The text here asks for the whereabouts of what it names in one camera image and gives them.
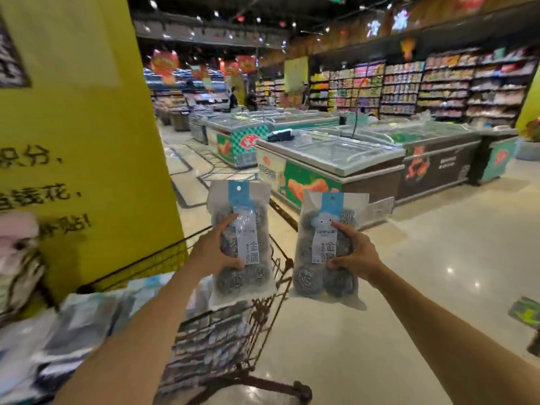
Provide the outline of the person's left hand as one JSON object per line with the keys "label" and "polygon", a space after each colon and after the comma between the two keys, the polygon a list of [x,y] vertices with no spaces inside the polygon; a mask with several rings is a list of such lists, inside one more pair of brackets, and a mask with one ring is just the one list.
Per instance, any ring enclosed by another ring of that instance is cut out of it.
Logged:
{"label": "person's left hand", "polygon": [[238,213],[227,215],[212,230],[199,238],[186,263],[178,272],[181,283],[194,286],[204,277],[219,274],[221,258],[235,258],[227,256],[221,251],[220,239],[222,233],[238,216]]}

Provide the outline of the person's right hand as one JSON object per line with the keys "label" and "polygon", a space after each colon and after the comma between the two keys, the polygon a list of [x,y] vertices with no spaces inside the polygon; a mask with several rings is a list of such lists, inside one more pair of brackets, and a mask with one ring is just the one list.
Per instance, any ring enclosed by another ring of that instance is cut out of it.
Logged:
{"label": "person's right hand", "polygon": [[352,253],[340,256],[352,257],[352,268],[348,271],[367,281],[373,288],[379,288],[381,275],[385,274],[387,267],[380,260],[370,238],[353,227],[337,221],[332,221],[332,226],[346,234],[352,243]]}

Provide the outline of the steel wool scourer packet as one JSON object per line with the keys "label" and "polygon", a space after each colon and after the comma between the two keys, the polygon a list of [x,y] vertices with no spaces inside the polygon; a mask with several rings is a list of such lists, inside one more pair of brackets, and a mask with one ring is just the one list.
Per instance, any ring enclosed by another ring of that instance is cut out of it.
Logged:
{"label": "steel wool scourer packet", "polygon": [[267,213],[270,198],[271,187],[267,183],[247,180],[211,183],[206,206],[213,227],[230,214],[238,214],[220,234],[220,251],[239,258],[244,267],[226,267],[213,276],[210,310],[270,298],[277,293]]}
{"label": "steel wool scourer packet", "polygon": [[346,268],[331,269],[327,262],[350,255],[353,240],[335,228],[337,221],[358,230],[369,204],[369,194],[305,191],[298,224],[292,296],[365,311],[358,296],[359,279]]}

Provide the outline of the person's right forearm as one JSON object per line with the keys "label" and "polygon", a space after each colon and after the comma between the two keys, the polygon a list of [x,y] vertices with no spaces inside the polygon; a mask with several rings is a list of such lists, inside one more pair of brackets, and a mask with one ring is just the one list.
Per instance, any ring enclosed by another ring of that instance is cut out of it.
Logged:
{"label": "person's right forearm", "polygon": [[540,368],[425,297],[385,265],[368,276],[453,405],[540,405]]}

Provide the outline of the person's left forearm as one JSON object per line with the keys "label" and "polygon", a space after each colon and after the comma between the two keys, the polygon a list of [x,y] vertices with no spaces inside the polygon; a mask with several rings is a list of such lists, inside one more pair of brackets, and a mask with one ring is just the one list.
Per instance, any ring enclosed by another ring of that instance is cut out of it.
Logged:
{"label": "person's left forearm", "polygon": [[191,294],[208,276],[184,264],[77,368],[52,405],[151,405]]}

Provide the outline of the glass-top chest freezer orange picture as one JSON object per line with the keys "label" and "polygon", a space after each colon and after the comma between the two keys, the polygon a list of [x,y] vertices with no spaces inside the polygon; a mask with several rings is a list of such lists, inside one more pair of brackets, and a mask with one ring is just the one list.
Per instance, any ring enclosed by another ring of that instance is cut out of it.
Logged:
{"label": "glass-top chest freezer orange picture", "polygon": [[305,191],[369,195],[367,217],[360,226],[387,220],[393,212],[404,171],[405,150],[383,143],[292,129],[292,139],[255,144],[259,177],[272,193],[300,212]]}

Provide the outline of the long dark glass-top chest freezer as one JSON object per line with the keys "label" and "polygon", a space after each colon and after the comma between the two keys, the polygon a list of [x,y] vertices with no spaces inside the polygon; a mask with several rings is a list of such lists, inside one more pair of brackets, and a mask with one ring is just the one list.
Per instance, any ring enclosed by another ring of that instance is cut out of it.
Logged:
{"label": "long dark glass-top chest freezer", "polygon": [[341,126],[340,136],[404,149],[396,204],[464,183],[481,134],[462,123],[433,120]]}

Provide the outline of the green glass-top chest freezer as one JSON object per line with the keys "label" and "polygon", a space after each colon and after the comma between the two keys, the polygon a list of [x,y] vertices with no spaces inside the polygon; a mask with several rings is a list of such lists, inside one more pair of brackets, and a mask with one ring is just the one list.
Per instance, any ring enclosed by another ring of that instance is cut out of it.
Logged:
{"label": "green glass-top chest freezer", "polygon": [[250,119],[260,120],[269,126],[271,132],[285,129],[313,129],[317,127],[340,126],[340,117],[321,111],[254,112]]}

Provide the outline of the row of distant chest freezers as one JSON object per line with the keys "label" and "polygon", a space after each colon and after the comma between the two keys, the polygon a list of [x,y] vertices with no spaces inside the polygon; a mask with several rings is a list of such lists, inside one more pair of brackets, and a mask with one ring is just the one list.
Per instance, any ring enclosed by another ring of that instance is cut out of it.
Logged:
{"label": "row of distant chest freezers", "polygon": [[154,115],[164,126],[176,132],[190,132],[197,142],[208,144],[206,121],[222,113],[212,107],[189,107],[185,100],[171,96],[158,97],[153,101]]}

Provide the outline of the pile of packets in cart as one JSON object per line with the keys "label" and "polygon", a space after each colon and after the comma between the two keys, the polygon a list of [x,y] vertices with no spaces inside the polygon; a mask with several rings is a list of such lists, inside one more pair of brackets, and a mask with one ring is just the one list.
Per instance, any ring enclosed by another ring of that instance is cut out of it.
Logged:
{"label": "pile of packets in cart", "polygon": [[[131,280],[115,291],[70,294],[58,313],[46,310],[5,326],[0,330],[0,405],[50,402],[85,358],[121,331],[172,276]],[[199,386],[246,357],[247,302],[208,311],[211,291],[208,276],[192,293],[158,394]]]}

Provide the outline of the distant aisle shelves of goods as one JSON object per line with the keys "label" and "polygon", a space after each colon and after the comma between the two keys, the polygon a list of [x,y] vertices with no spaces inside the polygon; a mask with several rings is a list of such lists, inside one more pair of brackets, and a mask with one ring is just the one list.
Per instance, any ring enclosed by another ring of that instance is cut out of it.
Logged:
{"label": "distant aisle shelves of goods", "polygon": [[282,107],[285,80],[259,80],[255,82],[255,102],[259,107]]}

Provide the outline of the yellow poster with black writing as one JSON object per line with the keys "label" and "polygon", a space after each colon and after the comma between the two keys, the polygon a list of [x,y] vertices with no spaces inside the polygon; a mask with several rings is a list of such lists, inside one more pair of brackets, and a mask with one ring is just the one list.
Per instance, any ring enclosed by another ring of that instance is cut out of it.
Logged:
{"label": "yellow poster with black writing", "polygon": [[0,211],[56,300],[184,237],[127,0],[0,0]]}

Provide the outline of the green packet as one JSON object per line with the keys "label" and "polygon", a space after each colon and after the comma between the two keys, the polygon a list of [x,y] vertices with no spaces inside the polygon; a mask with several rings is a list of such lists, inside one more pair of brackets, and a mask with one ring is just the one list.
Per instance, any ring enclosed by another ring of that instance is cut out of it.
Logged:
{"label": "green packet", "polygon": [[540,302],[522,296],[511,305],[508,315],[530,328],[540,330]]}

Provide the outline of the large red hanging decoration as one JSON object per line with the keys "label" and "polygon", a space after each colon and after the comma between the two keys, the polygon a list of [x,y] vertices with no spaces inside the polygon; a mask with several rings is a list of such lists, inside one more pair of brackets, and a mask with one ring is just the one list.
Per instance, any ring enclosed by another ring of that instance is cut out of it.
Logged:
{"label": "large red hanging decoration", "polygon": [[159,75],[166,85],[174,85],[176,77],[175,71],[179,68],[178,54],[175,51],[165,51],[155,49],[150,61],[150,69]]}

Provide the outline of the wall shelves of packaged goods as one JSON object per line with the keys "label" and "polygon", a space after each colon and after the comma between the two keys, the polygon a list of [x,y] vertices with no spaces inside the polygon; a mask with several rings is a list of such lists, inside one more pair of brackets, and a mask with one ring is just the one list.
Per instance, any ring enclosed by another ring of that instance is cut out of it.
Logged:
{"label": "wall shelves of packaged goods", "polygon": [[467,48],[421,54],[366,54],[352,48],[310,59],[310,109],[380,119],[428,111],[438,121],[514,126],[540,61],[536,48]]}

